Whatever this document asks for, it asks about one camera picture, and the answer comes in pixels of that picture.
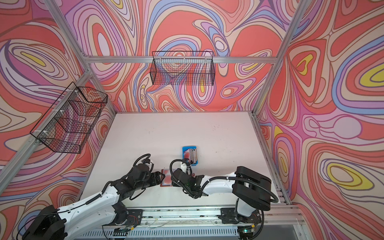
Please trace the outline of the red leather card holder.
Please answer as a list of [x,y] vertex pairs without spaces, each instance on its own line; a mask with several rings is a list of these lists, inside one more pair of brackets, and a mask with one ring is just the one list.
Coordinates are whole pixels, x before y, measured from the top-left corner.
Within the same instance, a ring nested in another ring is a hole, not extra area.
[[162,183],[160,184],[160,187],[172,187],[173,181],[172,176],[169,169],[162,169],[161,173],[165,175]]

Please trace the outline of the pink white credit card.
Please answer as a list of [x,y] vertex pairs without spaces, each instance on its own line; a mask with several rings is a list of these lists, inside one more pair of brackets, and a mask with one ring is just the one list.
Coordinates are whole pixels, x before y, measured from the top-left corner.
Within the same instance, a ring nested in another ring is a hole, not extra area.
[[172,175],[169,170],[163,169],[163,174],[165,178],[163,180],[163,186],[169,187],[172,186]]

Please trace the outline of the blue plastic card tray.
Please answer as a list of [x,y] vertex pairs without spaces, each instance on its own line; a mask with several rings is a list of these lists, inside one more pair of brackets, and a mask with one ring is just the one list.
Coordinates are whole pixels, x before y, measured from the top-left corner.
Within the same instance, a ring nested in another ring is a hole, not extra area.
[[196,146],[184,146],[182,147],[182,157],[187,159],[191,166],[198,164],[198,154]]

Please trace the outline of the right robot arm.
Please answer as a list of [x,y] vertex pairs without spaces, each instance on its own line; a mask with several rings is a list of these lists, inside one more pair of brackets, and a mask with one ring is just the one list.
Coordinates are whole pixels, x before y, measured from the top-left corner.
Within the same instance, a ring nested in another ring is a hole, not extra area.
[[170,163],[169,173],[173,186],[181,188],[192,199],[214,194],[235,195],[234,209],[229,214],[228,209],[222,209],[218,216],[227,224],[261,224],[264,212],[271,210],[272,203],[279,202],[272,192],[271,179],[243,166],[228,175],[210,177],[194,175],[189,161],[176,159]]

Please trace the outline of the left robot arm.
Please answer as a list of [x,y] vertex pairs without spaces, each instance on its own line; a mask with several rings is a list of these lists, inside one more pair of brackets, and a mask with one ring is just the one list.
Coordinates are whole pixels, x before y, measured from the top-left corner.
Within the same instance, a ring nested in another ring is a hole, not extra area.
[[121,178],[108,181],[101,191],[73,204],[55,208],[50,205],[25,223],[21,240],[74,240],[103,225],[122,225],[128,219],[125,199],[134,200],[136,191],[159,186],[165,178],[154,172],[151,154],[140,156]]

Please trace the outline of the stack of credit cards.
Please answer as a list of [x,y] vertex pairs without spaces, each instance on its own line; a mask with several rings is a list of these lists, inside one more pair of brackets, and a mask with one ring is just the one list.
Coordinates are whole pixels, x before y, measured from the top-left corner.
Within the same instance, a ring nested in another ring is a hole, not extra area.
[[184,159],[187,159],[190,165],[198,163],[197,149],[187,149],[184,151]]

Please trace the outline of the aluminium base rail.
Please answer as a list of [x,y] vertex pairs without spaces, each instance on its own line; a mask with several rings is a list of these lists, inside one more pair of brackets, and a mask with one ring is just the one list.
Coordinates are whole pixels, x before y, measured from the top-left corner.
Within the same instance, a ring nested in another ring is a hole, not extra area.
[[274,206],[248,219],[235,217],[233,206],[133,208],[124,224],[79,226],[68,240],[171,240],[192,238],[234,240],[310,240],[299,209]]

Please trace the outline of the aluminium cage frame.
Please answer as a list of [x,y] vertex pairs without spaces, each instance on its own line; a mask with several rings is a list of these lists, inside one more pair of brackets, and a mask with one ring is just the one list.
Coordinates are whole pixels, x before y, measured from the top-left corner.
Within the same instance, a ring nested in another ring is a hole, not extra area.
[[[70,30],[69,24],[65,19],[62,11],[60,10],[56,1],[44,1],[47,6],[50,14],[53,16],[55,22],[59,25],[59,28],[62,30],[64,38],[69,41],[69,45],[75,53],[75,56],[79,60],[82,67],[84,67],[85,72],[81,77],[74,82],[74,85],[84,86],[91,78],[95,78],[93,85],[99,90],[104,92],[104,88],[100,83],[100,80],[96,76],[95,72],[91,68],[93,63],[151,63],[152,57],[140,57],[140,56],[131,56],[131,57],[108,57],[108,56],[87,56],[81,50],[81,47],[77,40],[75,39],[74,34]],[[290,25],[286,31],[278,54],[276,57],[213,57],[213,62],[215,64],[237,64],[237,63],[264,63],[272,64],[273,67],[277,67],[280,62],[283,60],[283,55],[288,49],[288,45],[294,37],[296,30],[299,27],[300,21],[303,19],[304,14],[306,13],[311,1],[299,1],[298,6],[294,12],[293,18],[290,22]],[[34,136],[29,135],[27,140],[23,143],[21,149],[13,156],[13,158],[3,167],[1,172],[1,193],[3,193],[6,188],[9,186],[14,177],[19,173],[23,165],[27,162],[33,152],[39,145],[39,141],[35,139]]]

